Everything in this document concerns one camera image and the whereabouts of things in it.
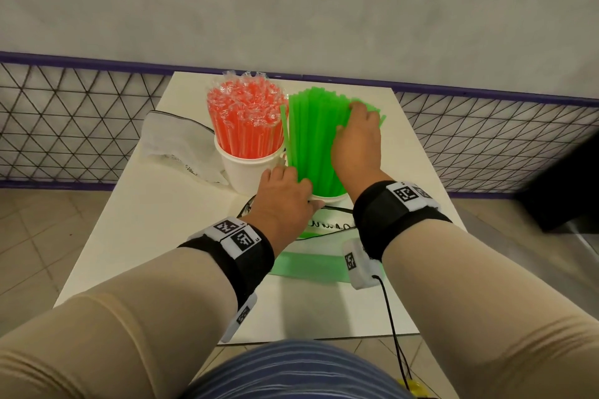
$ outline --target red straw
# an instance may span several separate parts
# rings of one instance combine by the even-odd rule
[[[208,112],[221,148],[238,158],[263,158],[283,144],[280,106],[288,107],[283,90],[266,78],[228,72],[208,91]]]

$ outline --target hand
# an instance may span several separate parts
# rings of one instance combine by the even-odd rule
[[[378,112],[355,101],[348,126],[337,127],[331,149],[331,162],[343,187],[355,203],[371,184],[393,180],[380,169],[380,129]]]
[[[265,170],[260,178],[258,193],[251,211],[241,218],[257,227],[273,246],[275,258],[308,226],[308,221],[325,203],[308,198],[312,183],[303,179],[298,183],[294,167],[277,166]]]

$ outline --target wrist strap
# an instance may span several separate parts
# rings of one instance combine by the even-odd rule
[[[237,218],[225,218],[192,237],[179,247],[209,253],[227,276],[241,309],[273,268],[270,242],[256,227]]]
[[[409,182],[385,180],[369,186],[356,200],[353,218],[364,250],[381,260],[391,241],[425,219],[451,220],[438,211],[437,201]]]

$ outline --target arm sleeve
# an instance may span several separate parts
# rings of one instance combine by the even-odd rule
[[[176,398],[236,310],[212,257],[175,249],[0,339],[0,397]]]
[[[599,322],[459,227],[415,224],[383,266],[462,399],[599,391]]]

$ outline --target table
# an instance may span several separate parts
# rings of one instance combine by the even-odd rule
[[[206,90],[216,79],[214,75],[175,73],[158,110],[212,126]],[[464,228],[391,89],[275,81],[289,94],[312,85],[323,86],[380,108],[387,116],[382,126],[383,170],[423,187],[441,204],[444,213]],[[175,248],[212,222],[236,215],[246,201],[246,196],[230,188],[143,158],[136,150],[56,304]],[[296,250],[294,245],[289,249]],[[386,286],[397,333],[418,333],[388,281]],[[385,300],[378,287],[356,291],[347,283],[323,284],[267,275],[256,292],[258,304],[231,343],[391,334]]]

